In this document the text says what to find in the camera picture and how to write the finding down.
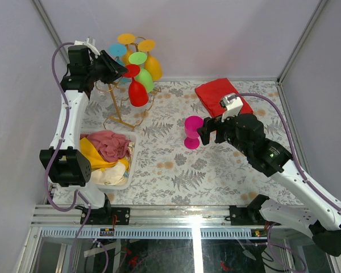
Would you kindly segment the magenta plastic wine glass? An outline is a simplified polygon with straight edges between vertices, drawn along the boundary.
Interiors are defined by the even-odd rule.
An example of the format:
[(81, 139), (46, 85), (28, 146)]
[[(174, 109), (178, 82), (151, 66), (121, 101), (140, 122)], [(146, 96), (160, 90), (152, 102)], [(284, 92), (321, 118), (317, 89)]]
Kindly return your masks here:
[(199, 147), (199, 134), (197, 129), (202, 127), (203, 119), (199, 116), (193, 115), (189, 116), (184, 122), (184, 129), (186, 138), (184, 140), (184, 145), (190, 150), (194, 150)]

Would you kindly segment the red plastic wine glass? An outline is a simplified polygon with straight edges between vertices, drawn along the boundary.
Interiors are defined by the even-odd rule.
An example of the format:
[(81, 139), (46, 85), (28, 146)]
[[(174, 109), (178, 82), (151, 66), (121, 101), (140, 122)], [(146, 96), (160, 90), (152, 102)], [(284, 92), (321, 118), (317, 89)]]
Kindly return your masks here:
[(140, 73), (140, 67), (136, 64), (126, 65), (128, 70), (123, 76), (131, 79), (128, 87), (128, 97), (130, 103), (134, 107), (143, 107), (148, 103), (148, 93), (142, 83), (138, 82), (135, 77)]

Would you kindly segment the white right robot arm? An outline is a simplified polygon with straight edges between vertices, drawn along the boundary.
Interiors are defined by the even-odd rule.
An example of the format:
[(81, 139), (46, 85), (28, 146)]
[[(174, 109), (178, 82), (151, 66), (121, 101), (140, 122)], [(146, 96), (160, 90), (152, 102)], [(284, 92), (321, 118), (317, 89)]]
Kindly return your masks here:
[(243, 155), (255, 170), (280, 183), (307, 207), (307, 212), (258, 196), (248, 209), (253, 224), (276, 222), (310, 237), (329, 255), (341, 254), (341, 201), (319, 185), (297, 165), (292, 154), (279, 143), (266, 138), (264, 125), (253, 114), (205, 118), (198, 134), (204, 145), (210, 133), (216, 143), (227, 142)]

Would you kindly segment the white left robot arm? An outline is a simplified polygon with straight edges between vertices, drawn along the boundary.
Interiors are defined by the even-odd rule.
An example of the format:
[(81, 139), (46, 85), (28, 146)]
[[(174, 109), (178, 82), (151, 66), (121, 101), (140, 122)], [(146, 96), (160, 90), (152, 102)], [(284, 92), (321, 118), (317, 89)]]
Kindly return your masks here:
[(61, 93), (61, 109), (55, 135), (48, 149), (40, 151), (39, 159), (45, 169), (45, 184), (52, 183), (81, 198), (84, 205), (73, 201), (63, 208), (51, 197), (47, 200), (57, 210), (82, 211), (82, 224), (110, 225), (115, 219), (109, 198), (91, 180), (90, 161), (80, 150), (82, 116), (89, 104), (97, 81), (111, 84), (128, 70), (104, 50), (89, 42), (67, 42), (69, 63), (62, 78), (54, 77)]

